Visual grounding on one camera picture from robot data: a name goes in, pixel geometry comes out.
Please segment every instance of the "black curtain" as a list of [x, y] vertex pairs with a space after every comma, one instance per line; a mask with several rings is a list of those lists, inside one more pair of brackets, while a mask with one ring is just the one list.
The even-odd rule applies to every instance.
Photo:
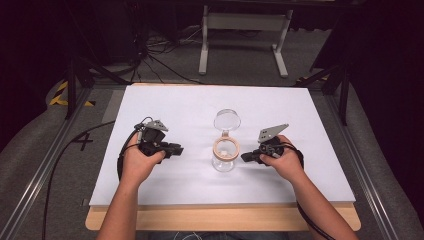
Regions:
[[0, 3], [0, 151], [46, 110], [45, 97], [65, 71], [61, 38], [42, 3]]
[[424, 225], [424, 17], [419, 1], [368, 4], [371, 11], [340, 19], [315, 66], [329, 67], [350, 54], [352, 85]]

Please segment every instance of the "metal frame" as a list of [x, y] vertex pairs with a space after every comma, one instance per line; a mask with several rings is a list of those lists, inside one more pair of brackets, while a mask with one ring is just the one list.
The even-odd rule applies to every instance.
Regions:
[[337, 126], [339, 127], [339, 130], [342, 133], [346, 145], [349, 149], [349, 152], [352, 156], [352, 166], [359, 179], [361, 187], [364, 190], [365, 196], [368, 200], [368, 204], [370, 205], [370, 208], [374, 214], [374, 217], [377, 221], [378, 227], [380, 228], [383, 238], [386, 240], [399, 239], [393, 227], [393, 224], [391, 223], [390, 218], [387, 215], [387, 211], [383, 206], [380, 194], [375, 188], [371, 176], [369, 175], [364, 165], [364, 161], [362, 160], [361, 155], [359, 154], [359, 151], [356, 148], [355, 142], [352, 139], [349, 129], [347, 126], [344, 126], [339, 119], [338, 107], [335, 99], [333, 98], [333, 96], [329, 95], [326, 95], [325, 99], [331, 109], [331, 113], [337, 122]]
[[9, 217], [9, 220], [7, 221], [5, 227], [0, 233], [0, 240], [13, 239], [15, 237], [16, 233], [19, 230], [19, 227], [22, 225], [23, 221], [25, 220], [25, 217], [31, 209], [31, 206], [33, 205], [35, 199], [40, 193], [44, 182], [49, 177], [57, 155], [59, 154], [60, 149], [63, 146], [64, 140], [66, 139], [72, 127], [72, 124], [76, 120], [79, 111], [84, 106], [90, 93], [91, 89], [83, 88], [81, 90], [74, 113], [69, 117], [68, 120], [65, 120], [62, 126], [60, 127], [55, 139], [53, 140], [53, 143], [51, 144], [48, 152], [46, 153], [46, 156], [38, 167], [37, 172], [34, 174], [34, 177], [28, 183], [28, 186], [26, 187], [25, 192], [21, 197], [21, 200], [15, 207], [15, 210]]
[[290, 25], [292, 10], [286, 15], [259, 15], [259, 14], [233, 14], [233, 13], [209, 13], [208, 6], [203, 7], [202, 24], [202, 50], [200, 53], [199, 74], [205, 75], [208, 64], [208, 30], [209, 29], [240, 29], [240, 30], [261, 30], [280, 31], [280, 38], [277, 44], [272, 45], [275, 61], [283, 78], [288, 77], [287, 68], [284, 64], [281, 49]]

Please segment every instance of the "forearm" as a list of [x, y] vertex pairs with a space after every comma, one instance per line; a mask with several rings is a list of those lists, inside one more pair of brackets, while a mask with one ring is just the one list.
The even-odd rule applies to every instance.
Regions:
[[97, 239], [135, 239], [138, 188], [120, 183]]
[[293, 181], [292, 184], [299, 205], [319, 228], [335, 239], [357, 239], [347, 222], [306, 174]]

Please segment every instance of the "orange ring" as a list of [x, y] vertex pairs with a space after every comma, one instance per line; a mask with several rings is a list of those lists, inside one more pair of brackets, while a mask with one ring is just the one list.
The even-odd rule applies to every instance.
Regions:
[[[218, 143], [221, 142], [221, 141], [230, 141], [230, 142], [232, 142], [236, 146], [236, 152], [235, 152], [234, 156], [231, 156], [231, 157], [222, 157], [222, 156], [220, 156], [220, 154], [218, 153], [218, 150], [216, 148], [218, 146]], [[221, 160], [221, 161], [231, 162], [231, 161], [233, 161], [234, 159], [236, 159], [238, 157], [239, 153], [240, 153], [240, 146], [239, 146], [238, 142], [234, 138], [231, 138], [231, 137], [220, 137], [213, 144], [213, 155], [215, 155], [215, 157], [217, 159]]]

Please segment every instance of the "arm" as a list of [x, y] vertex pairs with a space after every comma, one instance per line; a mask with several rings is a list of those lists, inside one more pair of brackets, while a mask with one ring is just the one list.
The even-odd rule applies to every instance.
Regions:
[[[134, 145], [137, 134], [128, 143]], [[157, 152], [146, 157], [137, 146], [128, 148], [124, 155], [121, 181], [106, 213], [97, 239], [135, 239], [138, 188], [147, 179], [156, 163], [165, 157]]]
[[[281, 142], [290, 143], [286, 137], [281, 135], [278, 137]], [[293, 150], [285, 149], [278, 159], [261, 155], [261, 160], [274, 167], [281, 177], [292, 184], [299, 205], [319, 228], [335, 239], [358, 239], [343, 217], [303, 171], [299, 158]], [[322, 239], [315, 230], [311, 232], [314, 239]]]

